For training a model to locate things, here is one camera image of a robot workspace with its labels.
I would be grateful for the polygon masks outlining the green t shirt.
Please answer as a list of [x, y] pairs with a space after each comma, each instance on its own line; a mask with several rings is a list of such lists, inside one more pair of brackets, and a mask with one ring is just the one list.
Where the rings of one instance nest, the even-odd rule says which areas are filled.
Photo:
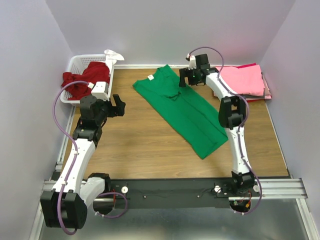
[[218, 111], [191, 87], [179, 87], [180, 78], [169, 65], [159, 67], [132, 86], [205, 159], [227, 142]]

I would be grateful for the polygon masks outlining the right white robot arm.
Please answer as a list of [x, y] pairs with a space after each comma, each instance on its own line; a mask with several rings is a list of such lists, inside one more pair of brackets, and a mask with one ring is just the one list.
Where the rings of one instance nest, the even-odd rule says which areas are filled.
[[233, 156], [230, 191], [241, 196], [255, 185], [255, 175], [249, 163], [245, 144], [245, 122], [248, 119], [248, 102], [236, 93], [222, 78], [221, 70], [211, 67], [207, 54], [186, 57], [188, 67], [179, 70], [179, 86], [200, 83], [213, 90], [220, 101], [218, 122], [227, 133]]

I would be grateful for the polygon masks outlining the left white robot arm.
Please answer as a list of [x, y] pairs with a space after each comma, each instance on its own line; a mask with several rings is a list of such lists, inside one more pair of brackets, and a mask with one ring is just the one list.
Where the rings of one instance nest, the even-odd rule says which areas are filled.
[[83, 228], [88, 208], [97, 197], [115, 195], [107, 173], [92, 173], [82, 183], [107, 119], [125, 114], [125, 102], [118, 94], [114, 94], [113, 99], [114, 102], [111, 102], [90, 94], [80, 100], [80, 117], [72, 135], [68, 136], [72, 147], [67, 162], [53, 187], [43, 191], [40, 197], [47, 227], [61, 228], [72, 235]]

